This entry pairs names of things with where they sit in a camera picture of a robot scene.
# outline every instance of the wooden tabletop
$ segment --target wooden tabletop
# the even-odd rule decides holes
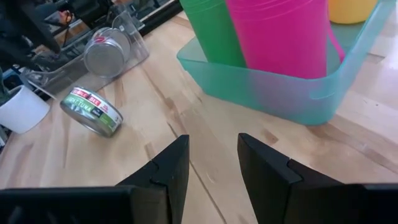
[[[241,132],[345,183],[398,182],[396,21],[394,14],[335,117],[309,127],[203,94],[176,59],[194,36],[181,13],[145,37],[144,63],[99,91],[125,118],[113,138],[54,102],[38,126],[11,136],[0,155],[0,187],[114,185],[189,134],[183,223],[256,223],[236,152]]]

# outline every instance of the green plastic cup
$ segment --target green plastic cup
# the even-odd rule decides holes
[[[181,1],[182,7],[189,0]],[[207,61],[246,67],[238,36],[224,1],[209,0],[185,10]]]

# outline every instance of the pink plastic cup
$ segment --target pink plastic cup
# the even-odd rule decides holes
[[[269,8],[266,15],[254,13],[252,19],[230,11],[248,68],[306,79],[325,77],[326,41],[333,34],[327,1],[289,3]]]
[[[312,2],[312,0],[279,0],[275,4],[269,4],[263,8],[237,10],[230,9],[229,14],[237,19],[258,21],[276,16],[282,16],[292,12],[304,5]]]
[[[237,12],[247,12],[251,10],[255,11],[260,11],[262,9],[268,8],[268,7],[273,7],[277,6],[279,4],[282,4],[283,2],[286,2],[286,0],[269,0],[269,1],[264,1],[261,4],[256,4],[256,5],[242,5],[242,6],[237,6],[231,2],[229,2],[229,8],[231,11],[237,11]]]
[[[256,7],[256,6],[261,6],[265,4],[269,4],[272,2],[277,2],[280,0],[230,0],[229,3],[231,7],[233,8],[247,8],[247,7]]]

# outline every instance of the black cable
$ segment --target black cable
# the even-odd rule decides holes
[[[65,33],[64,38],[63,38],[62,48],[64,48],[65,44],[67,43],[68,33],[69,33],[69,28],[70,28],[69,25],[72,23],[72,19],[73,19],[72,18],[72,14],[70,12],[68,12],[68,16],[66,18],[68,28],[66,29],[66,33]]]

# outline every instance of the metal can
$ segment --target metal can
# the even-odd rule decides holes
[[[86,128],[110,138],[123,122],[122,114],[93,91],[76,86],[60,102],[61,109]]]
[[[131,41],[130,38],[123,31],[117,28],[104,29],[98,35],[103,37],[110,37],[115,40],[123,49],[124,61],[127,62],[130,59]]]
[[[113,78],[125,66],[123,48],[111,37],[99,36],[89,41],[84,54],[88,71],[101,78]]]

